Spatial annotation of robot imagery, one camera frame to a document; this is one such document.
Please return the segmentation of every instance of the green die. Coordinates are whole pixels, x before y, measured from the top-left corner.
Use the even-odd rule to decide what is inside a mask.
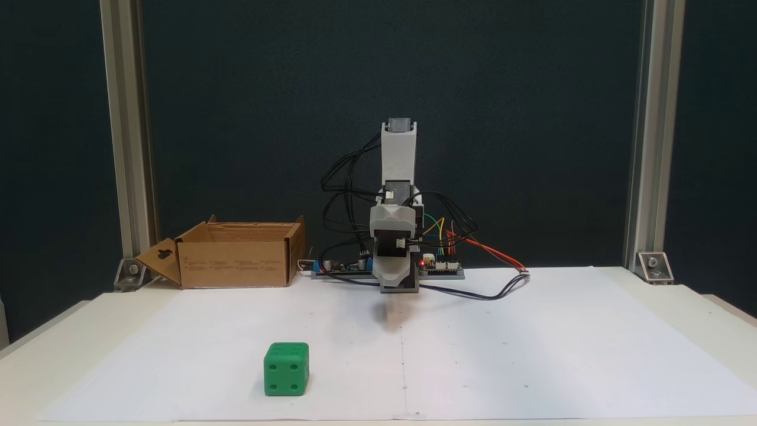
[[[302,395],[310,378],[310,348],[307,343],[277,342],[263,359],[266,395]]]

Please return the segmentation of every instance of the open box flap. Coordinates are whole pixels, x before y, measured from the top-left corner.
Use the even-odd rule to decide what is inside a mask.
[[[179,261],[176,254],[176,243],[172,239],[166,238],[147,252],[137,256],[136,259],[174,284],[182,285],[182,276],[179,273]]]

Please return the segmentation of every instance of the white table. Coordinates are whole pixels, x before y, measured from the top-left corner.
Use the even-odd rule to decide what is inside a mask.
[[[757,388],[757,327],[732,315],[710,299],[678,285],[653,287],[623,268],[599,268],[634,298],[649,307],[684,336]],[[121,344],[155,312],[179,294],[168,283],[154,283],[134,293],[106,293],[0,359],[0,424],[36,422],[47,408],[73,386],[95,363]],[[310,424],[305,421],[235,422],[235,424]],[[345,424],[345,422],[320,422]],[[408,421],[351,421],[348,424],[407,424]],[[424,424],[469,424],[470,421],[427,421]],[[754,425],[757,416],[724,418],[647,418],[595,420],[476,421],[506,425]],[[73,423],[56,423],[63,425]],[[87,426],[161,423],[85,423]],[[209,426],[228,422],[182,422]]]

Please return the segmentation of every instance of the white connector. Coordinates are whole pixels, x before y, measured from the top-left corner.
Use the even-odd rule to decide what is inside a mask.
[[[436,258],[431,253],[424,253],[423,254],[423,263],[425,263],[425,265],[427,267],[431,268],[434,265],[436,265]]]

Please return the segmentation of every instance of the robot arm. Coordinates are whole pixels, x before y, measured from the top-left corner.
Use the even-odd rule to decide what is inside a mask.
[[[421,196],[410,206],[403,203],[418,193],[414,184],[417,123],[390,118],[382,124],[382,190],[370,211],[370,234],[375,240],[373,275],[383,293],[415,293],[418,285],[419,247],[407,239],[423,232]]]

